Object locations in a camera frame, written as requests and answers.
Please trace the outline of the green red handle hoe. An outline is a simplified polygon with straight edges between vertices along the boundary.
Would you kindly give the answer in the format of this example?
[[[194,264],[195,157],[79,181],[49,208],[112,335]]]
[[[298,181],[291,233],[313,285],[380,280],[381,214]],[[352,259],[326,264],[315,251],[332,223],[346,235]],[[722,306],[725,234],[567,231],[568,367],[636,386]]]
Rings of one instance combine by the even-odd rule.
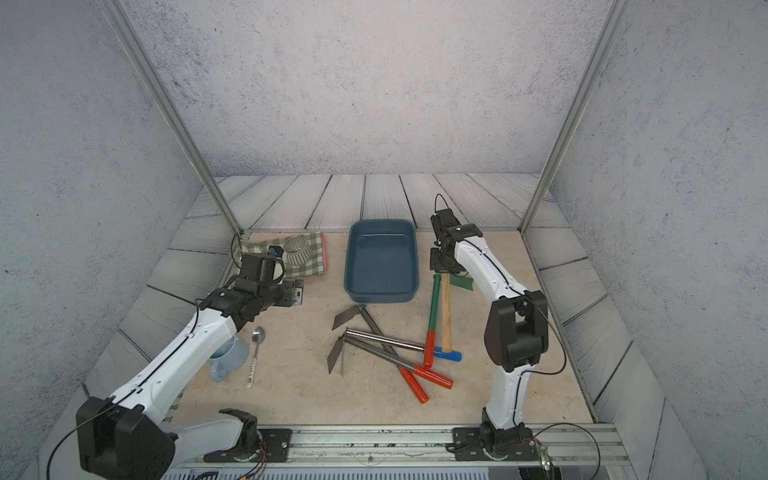
[[[437,340],[437,324],[438,318],[442,314],[447,315],[447,319],[444,324],[450,327],[450,286],[452,276],[449,274],[434,274],[433,275],[433,288],[430,300],[430,311],[428,317],[428,327],[426,334],[426,341],[423,350],[422,365],[426,369],[433,367],[434,359],[443,359],[452,362],[461,362],[463,360],[462,354],[454,352],[451,348],[451,334],[446,335],[445,347],[438,347]]]

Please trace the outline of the blue handle metal hoe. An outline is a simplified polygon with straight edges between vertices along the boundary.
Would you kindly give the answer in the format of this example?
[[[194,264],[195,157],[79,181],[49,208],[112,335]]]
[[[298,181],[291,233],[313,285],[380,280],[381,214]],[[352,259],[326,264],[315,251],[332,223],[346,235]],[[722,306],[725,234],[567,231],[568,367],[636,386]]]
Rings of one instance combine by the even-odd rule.
[[[368,340],[374,343],[380,343],[385,346],[391,346],[391,347],[417,351],[422,353],[426,351],[426,346],[423,344],[389,338],[381,335],[376,335],[370,332],[364,332],[364,331],[355,330],[355,329],[347,329],[345,331],[345,334],[348,336],[351,336],[352,338],[356,338],[359,340]],[[452,362],[460,362],[462,360],[462,354],[460,352],[456,352],[456,351],[444,352],[439,347],[433,348],[433,356],[439,359],[448,360]]]

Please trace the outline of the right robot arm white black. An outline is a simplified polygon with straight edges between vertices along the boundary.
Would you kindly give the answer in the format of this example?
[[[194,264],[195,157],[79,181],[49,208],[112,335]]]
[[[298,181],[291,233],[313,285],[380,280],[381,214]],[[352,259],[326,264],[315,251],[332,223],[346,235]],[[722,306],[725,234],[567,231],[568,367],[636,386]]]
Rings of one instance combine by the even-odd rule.
[[[461,224],[449,208],[436,211],[430,220],[436,236],[430,269],[468,274],[489,302],[483,340],[495,365],[491,396],[477,433],[468,437],[455,431],[447,450],[458,461],[503,461],[537,454],[523,410],[530,377],[549,348],[546,296],[529,290],[507,271],[476,225]]]

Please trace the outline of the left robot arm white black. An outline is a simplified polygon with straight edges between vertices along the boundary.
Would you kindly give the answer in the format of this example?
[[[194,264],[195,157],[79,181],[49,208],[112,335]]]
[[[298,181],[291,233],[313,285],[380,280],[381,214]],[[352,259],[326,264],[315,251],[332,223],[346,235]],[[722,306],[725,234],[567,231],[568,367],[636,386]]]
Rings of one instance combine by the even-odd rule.
[[[290,307],[300,283],[286,280],[283,248],[246,253],[238,274],[196,303],[181,332],[133,378],[105,398],[89,397],[77,410],[72,435],[79,465],[102,479],[160,479],[172,467],[211,454],[253,462],[246,478],[268,460],[257,418],[234,408],[196,423],[166,427],[171,405],[223,347],[272,306]]]

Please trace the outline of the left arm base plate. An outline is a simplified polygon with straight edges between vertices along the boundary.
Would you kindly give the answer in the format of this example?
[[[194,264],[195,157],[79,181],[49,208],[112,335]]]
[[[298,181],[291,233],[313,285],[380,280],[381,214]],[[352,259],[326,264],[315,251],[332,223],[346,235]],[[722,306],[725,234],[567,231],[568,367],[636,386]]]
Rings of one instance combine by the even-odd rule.
[[[208,453],[206,463],[284,463],[288,459],[293,430],[289,428],[262,428],[249,433],[246,440],[235,447]]]

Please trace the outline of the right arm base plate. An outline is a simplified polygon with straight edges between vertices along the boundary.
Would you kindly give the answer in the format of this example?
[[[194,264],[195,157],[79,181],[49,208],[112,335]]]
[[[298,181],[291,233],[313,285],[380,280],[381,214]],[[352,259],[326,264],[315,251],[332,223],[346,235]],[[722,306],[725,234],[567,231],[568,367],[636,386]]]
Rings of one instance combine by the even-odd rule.
[[[499,430],[491,424],[457,427],[446,446],[457,461],[538,461],[539,448],[532,430],[522,426]]]

